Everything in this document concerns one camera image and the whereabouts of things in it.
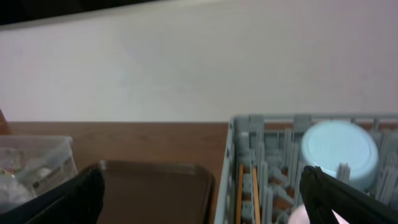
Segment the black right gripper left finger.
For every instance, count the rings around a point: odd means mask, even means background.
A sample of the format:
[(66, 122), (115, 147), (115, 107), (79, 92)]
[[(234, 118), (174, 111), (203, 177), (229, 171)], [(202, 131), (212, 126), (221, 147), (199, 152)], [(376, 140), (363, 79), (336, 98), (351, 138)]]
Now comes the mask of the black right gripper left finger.
[(96, 223), (103, 208), (105, 182), (90, 169), (47, 193), (1, 215), (1, 224)]

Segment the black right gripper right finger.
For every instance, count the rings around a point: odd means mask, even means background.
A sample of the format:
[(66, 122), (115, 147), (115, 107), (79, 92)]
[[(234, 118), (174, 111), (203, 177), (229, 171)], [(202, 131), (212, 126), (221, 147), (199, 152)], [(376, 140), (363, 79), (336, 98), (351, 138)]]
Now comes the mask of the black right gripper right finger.
[(313, 224), (338, 224), (336, 214), (348, 223), (397, 224), (397, 210), (324, 173), (319, 167), (304, 167), (300, 193)]

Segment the pink plastic cup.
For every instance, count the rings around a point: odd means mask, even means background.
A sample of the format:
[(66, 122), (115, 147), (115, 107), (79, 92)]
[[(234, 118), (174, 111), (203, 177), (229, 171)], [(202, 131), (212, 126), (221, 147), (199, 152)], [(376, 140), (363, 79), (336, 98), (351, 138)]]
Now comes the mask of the pink plastic cup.
[[(349, 224), (344, 218), (339, 216), (335, 211), (333, 211), (339, 224)], [(288, 224), (310, 224), (310, 219), (308, 217), (305, 205), (302, 204), (298, 206), (290, 215)]]

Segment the light blue bowl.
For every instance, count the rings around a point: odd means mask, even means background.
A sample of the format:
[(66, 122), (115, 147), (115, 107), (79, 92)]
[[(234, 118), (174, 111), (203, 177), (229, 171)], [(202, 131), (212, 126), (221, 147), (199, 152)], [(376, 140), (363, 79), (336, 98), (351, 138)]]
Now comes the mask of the light blue bowl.
[(342, 120), (321, 121), (303, 135), (300, 160), (337, 177), (340, 164), (350, 168), (348, 184), (369, 189), (376, 180), (379, 153), (373, 138), (357, 124)]

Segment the wooden chopstick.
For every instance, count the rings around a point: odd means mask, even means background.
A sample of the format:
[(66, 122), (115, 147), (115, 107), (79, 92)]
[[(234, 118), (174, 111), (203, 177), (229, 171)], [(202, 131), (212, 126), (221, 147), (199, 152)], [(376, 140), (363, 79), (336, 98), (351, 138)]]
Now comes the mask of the wooden chopstick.
[(252, 186), (253, 186), (253, 196), (254, 196), (254, 219), (255, 224), (261, 224), (261, 214), (259, 205), (259, 189), (257, 181), (257, 170), (252, 169)]
[(243, 194), (243, 170), (244, 170), (244, 166), (242, 164), (240, 164), (239, 171), (238, 171), (238, 189), (237, 189), (237, 197), (236, 197), (235, 224), (241, 224), (242, 194)]

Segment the clear plastic waste bin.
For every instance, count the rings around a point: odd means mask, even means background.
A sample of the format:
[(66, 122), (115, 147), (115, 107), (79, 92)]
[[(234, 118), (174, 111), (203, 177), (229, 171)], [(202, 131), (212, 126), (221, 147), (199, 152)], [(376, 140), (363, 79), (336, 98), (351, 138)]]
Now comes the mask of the clear plastic waste bin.
[(74, 178), (70, 136), (1, 136), (1, 213)]

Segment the grey dishwasher rack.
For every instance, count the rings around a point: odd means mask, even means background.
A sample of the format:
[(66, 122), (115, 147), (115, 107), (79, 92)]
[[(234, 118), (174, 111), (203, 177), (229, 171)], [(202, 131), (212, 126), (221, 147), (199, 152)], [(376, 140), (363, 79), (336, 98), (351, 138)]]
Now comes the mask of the grey dishwasher rack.
[[(288, 223), (292, 212), (304, 204), (300, 180), (309, 165), (300, 160), (303, 135), (314, 124), (334, 119), (357, 124), (373, 138), (379, 153), (376, 180), (369, 189), (358, 191), (397, 210), (396, 115), (253, 114), (229, 122), (215, 223), (235, 223), (240, 164), (244, 166), (241, 223), (255, 223), (253, 168), (257, 170), (261, 223)], [(349, 174), (349, 166), (340, 164), (334, 178), (349, 185)]]

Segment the brown serving tray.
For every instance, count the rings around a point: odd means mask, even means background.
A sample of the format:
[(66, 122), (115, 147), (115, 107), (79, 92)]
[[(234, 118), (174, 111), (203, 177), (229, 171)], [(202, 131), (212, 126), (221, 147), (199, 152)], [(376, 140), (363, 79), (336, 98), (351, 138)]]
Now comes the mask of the brown serving tray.
[(212, 174), (197, 164), (99, 161), (98, 223), (208, 223)]

